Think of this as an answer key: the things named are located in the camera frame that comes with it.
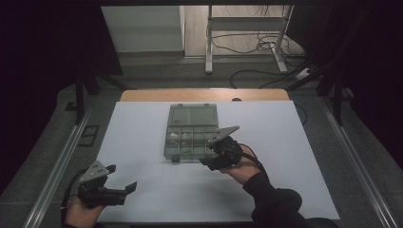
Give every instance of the table leg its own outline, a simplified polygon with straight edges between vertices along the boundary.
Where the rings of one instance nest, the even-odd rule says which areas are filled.
[[[205,73],[213,73],[213,46],[211,45],[211,36],[213,26],[213,6],[208,6],[208,24],[207,24],[207,45],[205,48]]]
[[[284,59],[281,56],[280,47],[281,47],[282,38],[284,37],[284,34],[285,34],[285,30],[287,30],[288,21],[290,20],[290,15],[291,15],[292,10],[293,10],[293,6],[289,6],[287,8],[287,11],[285,11],[285,15],[283,16],[283,20],[281,22],[280,30],[278,32],[278,39],[276,40],[276,45],[272,49],[273,55],[275,56],[276,62],[278,64],[279,72],[281,72],[281,73],[286,73],[288,71],[287,66],[285,66]]]

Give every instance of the hand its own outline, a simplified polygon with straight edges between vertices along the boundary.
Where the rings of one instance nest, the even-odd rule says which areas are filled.
[[[86,207],[77,197],[67,208],[66,223],[78,228],[92,228],[106,206]]]
[[[256,155],[247,146],[241,145],[240,147],[242,148],[244,153],[256,157]],[[235,181],[244,185],[250,178],[260,172],[260,170],[253,161],[242,157],[238,164],[229,168],[223,168],[220,170],[220,172],[222,172],[223,174],[228,174],[229,176],[234,178]]]

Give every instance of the plastic storage box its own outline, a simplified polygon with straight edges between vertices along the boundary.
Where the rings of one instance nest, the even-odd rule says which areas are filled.
[[[219,129],[215,104],[173,104],[170,106],[163,155],[172,162],[195,162],[216,154],[207,140]]]

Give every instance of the white table surface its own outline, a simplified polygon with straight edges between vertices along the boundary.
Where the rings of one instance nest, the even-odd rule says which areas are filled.
[[[97,160],[105,166],[117,165],[106,187],[124,189],[133,181],[138,186],[125,205],[107,207],[99,221],[250,221],[253,198],[232,178],[200,163],[165,160],[172,104],[178,102],[116,103]],[[212,104],[217,105],[219,127],[240,126],[231,136],[252,147],[272,184],[301,194],[299,212],[304,217],[339,219],[293,102]]]

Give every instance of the metal frame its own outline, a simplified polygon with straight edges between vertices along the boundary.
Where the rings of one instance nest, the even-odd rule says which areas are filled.
[[[253,31],[266,30],[278,31],[278,39],[276,45],[272,48],[281,73],[287,73],[287,66],[281,56],[281,42],[287,30],[288,21],[290,19],[293,6],[289,6],[282,17],[214,17],[213,7],[208,6],[208,23],[207,23],[207,44],[205,51],[205,73],[213,73],[213,31]]]

